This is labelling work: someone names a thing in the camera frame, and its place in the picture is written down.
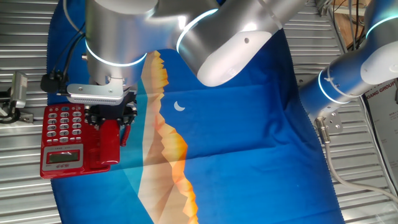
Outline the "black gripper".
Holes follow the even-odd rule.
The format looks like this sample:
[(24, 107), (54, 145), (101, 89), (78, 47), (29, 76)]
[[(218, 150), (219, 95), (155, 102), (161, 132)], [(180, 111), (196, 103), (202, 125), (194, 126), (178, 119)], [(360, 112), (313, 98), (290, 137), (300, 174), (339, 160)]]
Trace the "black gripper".
[(85, 105), (85, 121), (95, 128), (99, 128), (101, 119), (119, 119), (122, 126), (131, 125), (137, 116), (137, 91), (129, 91), (122, 103), (116, 106)]

